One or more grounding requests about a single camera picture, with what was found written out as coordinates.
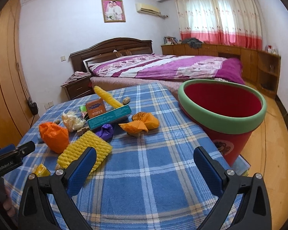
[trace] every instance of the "human hand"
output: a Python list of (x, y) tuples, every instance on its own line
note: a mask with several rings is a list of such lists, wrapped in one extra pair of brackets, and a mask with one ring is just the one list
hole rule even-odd
[(12, 199), (10, 197), (11, 191), (7, 187), (5, 187), (5, 192), (6, 192), (7, 198), (5, 202), (3, 202), (3, 208), (7, 211), (8, 216), (13, 217), (16, 214), (16, 211), (12, 204)]

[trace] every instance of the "electrical outlet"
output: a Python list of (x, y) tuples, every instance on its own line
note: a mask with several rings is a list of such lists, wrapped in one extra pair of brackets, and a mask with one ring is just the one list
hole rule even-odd
[(49, 105), (49, 108), (53, 107), (53, 101), (49, 102), (48, 105)]
[(49, 107), (49, 103), (44, 104), (44, 107), (45, 107), (46, 110), (48, 110), (50, 108)]

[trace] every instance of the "plaid tablecloth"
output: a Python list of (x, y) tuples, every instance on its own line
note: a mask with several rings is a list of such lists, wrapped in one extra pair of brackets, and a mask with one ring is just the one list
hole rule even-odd
[[(130, 97), (132, 113), (151, 112), (160, 120), (160, 127), (134, 138), (115, 126), (112, 152), (73, 197), (78, 209), (93, 229), (196, 229), (217, 197), (210, 193), (194, 164), (194, 148), (203, 146), (225, 169), (229, 166), (161, 84), (127, 87), (111, 93), (120, 101)], [(43, 163), (51, 173), (55, 169), (58, 155), (38, 143), (38, 125), (54, 121), (69, 110), (80, 116), (79, 106), (94, 99), (96, 94), (53, 106), (23, 137), (20, 144), (32, 140), (36, 150), (24, 158), (22, 167), (5, 176), (16, 208), (34, 164)], [(76, 139), (76, 133), (70, 133), (70, 141)], [(68, 229), (53, 196), (49, 199), (61, 228)], [(237, 207), (238, 201), (223, 229), (230, 225)]]

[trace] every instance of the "metal screw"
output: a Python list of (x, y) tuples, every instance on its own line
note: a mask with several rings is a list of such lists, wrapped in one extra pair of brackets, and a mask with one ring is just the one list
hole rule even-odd
[(226, 170), (226, 173), (230, 176), (233, 176), (235, 174), (233, 170)]
[(29, 178), (29, 180), (33, 180), (33, 179), (35, 178), (35, 175), (34, 175), (34, 174), (30, 174), (30, 175), (28, 176), (28, 178)]
[(57, 170), (57, 171), (55, 172), (56, 175), (62, 175), (63, 173), (64, 173), (63, 170)]
[(260, 173), (256, 173), (255, 176), (256, 176), (257, 179), (262, 179), (262, 175)]

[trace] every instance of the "green rim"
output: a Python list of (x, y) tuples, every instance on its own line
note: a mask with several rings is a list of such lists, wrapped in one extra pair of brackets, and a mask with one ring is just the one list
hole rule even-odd
[[(224, 85), (239, 87), (241, 89), (251, 92), (256, 97), (258, 97), (261, 102), (262, 108), (257, 114), (252, 115), (250, 117), (242, 117), (242, 118), (227, 117), (213, 113), (194, 103), (185, 94), (185, 88), (195, 83), (220, 83)], [(178, 89), (178, 100), (182, 108), (198, 123), (206, 126), (211, 130), (225, 134), (236, 135), (253, 131), (263, 122), (264, 117), (266, 115), (266, 100), (258, 91), (248, 86), (232, 82), (224, 82), (219, 80), (205, 80), (205, 79), (189, 80), (180, 85)]]

